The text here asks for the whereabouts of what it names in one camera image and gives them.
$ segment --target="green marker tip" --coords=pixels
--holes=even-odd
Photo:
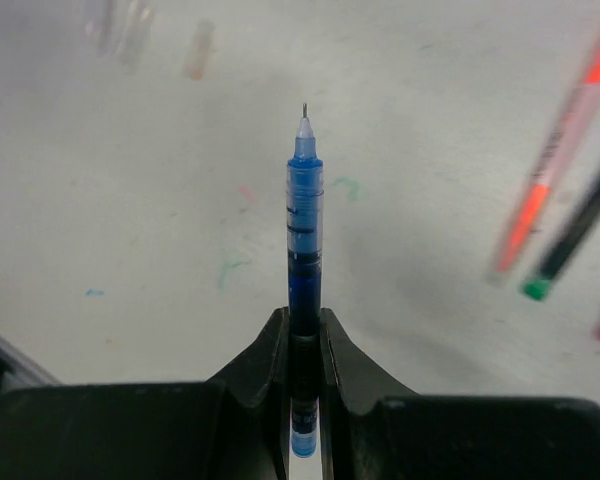
[[[543,277],[533,277],[523,287],[522,291],[528,297],[541,302],[551,290],[551,280]]]

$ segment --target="orange marker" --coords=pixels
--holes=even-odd
[[[567,108],[549,137],[527,195],[514,217],[514,223],[505,237],[497,270],[504,273],[522,251],[533,224],[563,173],[573,159],[584,133],[600,105],[600,44],[593,61],[578,87],[574,90]]]

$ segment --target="white surface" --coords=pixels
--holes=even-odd
[[[326,184],[360,185],[329,186],[324,217],[323,304],[354,341],[420,392],[600,402],[600,227],[548,302],[517,292],[600,165],[600,112],[524,264],[484,281],[600,0],[249,3],[156,4],[129,75],[75,5],[0,0],[0,335],[64,382],[223,366],[286,302],[306,101]],[[203,19],[215,51],[196,82],[182,68]]]

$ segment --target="blue pen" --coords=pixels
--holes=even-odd
[[[322,160],[307,104],[287,162],[287,254],[291,333],[291,447],[309,457],[317,441],[317,378],[322,280]]]

